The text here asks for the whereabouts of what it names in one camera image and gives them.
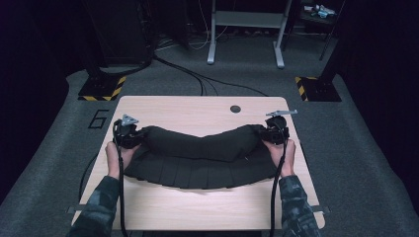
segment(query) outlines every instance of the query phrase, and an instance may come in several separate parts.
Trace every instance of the black clamp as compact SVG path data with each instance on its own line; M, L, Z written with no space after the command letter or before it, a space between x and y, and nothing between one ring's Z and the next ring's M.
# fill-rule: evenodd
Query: black clamp
M130 116L124 115L123 119L118 119L114 122L114 142L125 148L132 149L139 145L144 134L140 130L136 130L138 120Z
M284 143L290 137L287 121L282 115L297 114L297 111L276 111L268 113L271 118L265 120L267 127L261 127L259 135L262 140L272 142L276 145Z

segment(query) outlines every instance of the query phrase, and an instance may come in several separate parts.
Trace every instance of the hand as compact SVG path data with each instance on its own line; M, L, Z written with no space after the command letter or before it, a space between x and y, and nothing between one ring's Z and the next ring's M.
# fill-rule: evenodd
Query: hand
M284 144L275 145L269 141L262 140L263 143L268 147L269 152L271 153L272 161L275 166L279 166L281 157L284 154ZM281 177L295 175L293 172L293 161L295 158L295 142L291 139L288 139L286 158L284 161L283 168L281 170Z
M133 153L139 148L139 145L133 147L132 149L125 149L121 147L121 157L124 160L124 169L129 165ZM108 142L106 148L106 155L108 160L108 176L114 177L115 179L120 178L120 157L118 156L117 145L110 141Z

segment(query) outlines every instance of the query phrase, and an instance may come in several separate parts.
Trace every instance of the table top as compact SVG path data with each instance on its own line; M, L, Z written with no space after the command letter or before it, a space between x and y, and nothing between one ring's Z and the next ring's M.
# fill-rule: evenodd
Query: table top
M230 108L238 106L239 113ZM127 114L148 125L195 136L218 134L244 124L265 124L266 113L287 111L280 97L161 97L125 96L119 101L111 124ZM307 165L290 115L284 116L290 139L296 144L294 171L308 195L310 205L319 205ZM112 126L105 136L80 204L107 175L105 146L113 139ZM233 189L181 190L125 177L127 230L266 230L270 229L270 203L273 179ZM322 213L314 216L322 228ZM276 199L276 228L281 228L281 199ZM120 212L114 229L121 229Z

